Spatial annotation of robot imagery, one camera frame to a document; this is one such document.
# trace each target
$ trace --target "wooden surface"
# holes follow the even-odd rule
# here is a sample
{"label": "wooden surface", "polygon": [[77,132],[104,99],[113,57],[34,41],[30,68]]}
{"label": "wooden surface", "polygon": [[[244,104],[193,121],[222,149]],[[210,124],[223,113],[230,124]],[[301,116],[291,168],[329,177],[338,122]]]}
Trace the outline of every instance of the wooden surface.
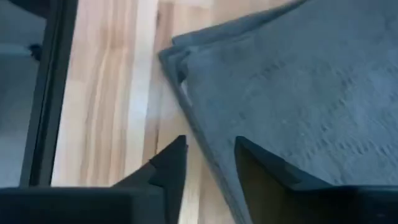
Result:
{"label": "wooden surface", "polygon": [[171,36],[286,1],[80,0],[52,184],[112,185],[187,134],[180,223],[232,223],[156,53]]}

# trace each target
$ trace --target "wooden countertop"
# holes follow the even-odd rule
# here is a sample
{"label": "wooden countertop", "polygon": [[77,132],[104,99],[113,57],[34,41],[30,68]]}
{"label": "wooden countertop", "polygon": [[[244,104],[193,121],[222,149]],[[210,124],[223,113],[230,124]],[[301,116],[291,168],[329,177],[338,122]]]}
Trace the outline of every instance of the wooden countertop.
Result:
{"label": "wooden countertop", "polygon": [[156,54],[174,35],[287,1],[80,0],[52,185],[112,185],[186,134],[179,222],[232,223]]}

